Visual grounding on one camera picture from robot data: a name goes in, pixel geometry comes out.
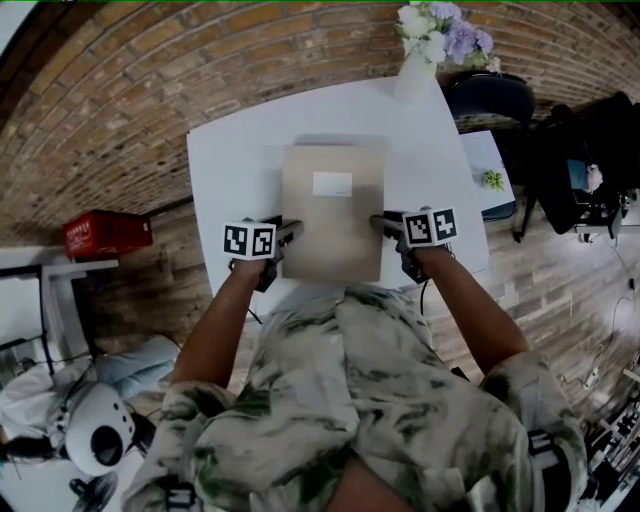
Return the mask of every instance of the white vase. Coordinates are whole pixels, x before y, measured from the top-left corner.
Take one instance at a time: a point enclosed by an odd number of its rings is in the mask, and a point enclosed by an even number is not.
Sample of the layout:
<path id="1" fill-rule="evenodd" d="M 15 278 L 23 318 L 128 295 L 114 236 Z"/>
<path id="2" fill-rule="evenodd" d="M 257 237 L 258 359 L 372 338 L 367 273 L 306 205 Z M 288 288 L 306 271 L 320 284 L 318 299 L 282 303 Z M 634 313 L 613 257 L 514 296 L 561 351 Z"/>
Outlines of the white vase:
<path id="1" fill-rule="evenodd" d="M 437 67 L 437 64 L 427 62 L 420 53 L 411 52 L 398 73 L 393 89 L 396 100 L 403 103 L 413 101 L 420 91 L 426 90 L 427 84 L 436 74 Z"/>

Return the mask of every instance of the red crate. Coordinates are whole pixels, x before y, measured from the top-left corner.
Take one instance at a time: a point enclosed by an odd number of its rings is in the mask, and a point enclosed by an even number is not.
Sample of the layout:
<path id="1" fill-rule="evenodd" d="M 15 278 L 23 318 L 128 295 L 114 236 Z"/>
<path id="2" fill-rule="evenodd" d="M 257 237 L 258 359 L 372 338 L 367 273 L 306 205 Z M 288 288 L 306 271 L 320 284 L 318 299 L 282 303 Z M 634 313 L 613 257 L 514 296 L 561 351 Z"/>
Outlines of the red crate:
<path id="1" fill-rule="evenodd" d="M 151 223 L 143 215 L 93 210 L 64 225 L 69 259 L 123 254 L 152 243 Z"/>

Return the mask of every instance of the white helmet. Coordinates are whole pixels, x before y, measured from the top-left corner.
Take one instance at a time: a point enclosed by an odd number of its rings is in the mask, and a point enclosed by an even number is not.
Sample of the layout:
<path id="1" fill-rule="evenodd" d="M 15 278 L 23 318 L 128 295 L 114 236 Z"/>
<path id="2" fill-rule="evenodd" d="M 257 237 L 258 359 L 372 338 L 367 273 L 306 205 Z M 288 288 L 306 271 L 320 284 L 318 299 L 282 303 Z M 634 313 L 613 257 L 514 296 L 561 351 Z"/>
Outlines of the white helmet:
<path id="1" fill-rule="evenodd" d="M 67 454 L 80 471 L 104 475 L 122 459 L 135 428 L 116 390 L 97 383 L 70 412 L 65 436 Z"/>

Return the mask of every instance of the brick wall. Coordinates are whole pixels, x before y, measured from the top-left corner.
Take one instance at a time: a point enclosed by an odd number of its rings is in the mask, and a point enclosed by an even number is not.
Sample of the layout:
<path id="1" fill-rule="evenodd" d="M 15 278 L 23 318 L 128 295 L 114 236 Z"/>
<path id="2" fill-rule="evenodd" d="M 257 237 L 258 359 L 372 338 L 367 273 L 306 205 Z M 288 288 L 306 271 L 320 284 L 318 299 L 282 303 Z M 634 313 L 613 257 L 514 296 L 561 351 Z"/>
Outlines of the brick wall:
<path id="1" fill-rule="evenodd" d="M 640 40 L 602 4 L 461 6 L 493 34 L 504 70 L 533 86 L 539 112 L 619 89 L 640 98 Z M 0 136 L 2 243 L 59 241 L 61 224 L 86 210 L 144 213 L 188 196 L 185 135 L 198 125 L 397 73 L 397 7 L 110 3 L 91 13 L 33 76 Z"/>

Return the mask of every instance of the camouflage shirt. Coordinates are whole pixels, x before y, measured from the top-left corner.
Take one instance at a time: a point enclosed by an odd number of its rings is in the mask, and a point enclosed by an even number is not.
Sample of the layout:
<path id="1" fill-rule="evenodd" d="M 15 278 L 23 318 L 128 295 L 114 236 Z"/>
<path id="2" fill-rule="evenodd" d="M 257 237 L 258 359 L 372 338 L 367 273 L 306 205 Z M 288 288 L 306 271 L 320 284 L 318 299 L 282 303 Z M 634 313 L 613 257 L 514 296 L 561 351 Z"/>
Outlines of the camouflage shirt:
<path id="1" fill-rule="evenodd" d="M 564 453 L 575 503 L 585 448 L 542 357 L 514 356 L 478 388 L 430 341 L 413 305 L 387 290 L 283 305 L 240 396 L 203 382 L 168 391 L 124 510 L 164 511 L 167 489 L 190 482 L 190 510 L 320 511 L 354 454 L 415 510 L 544 510 L 534 431 Z"/>

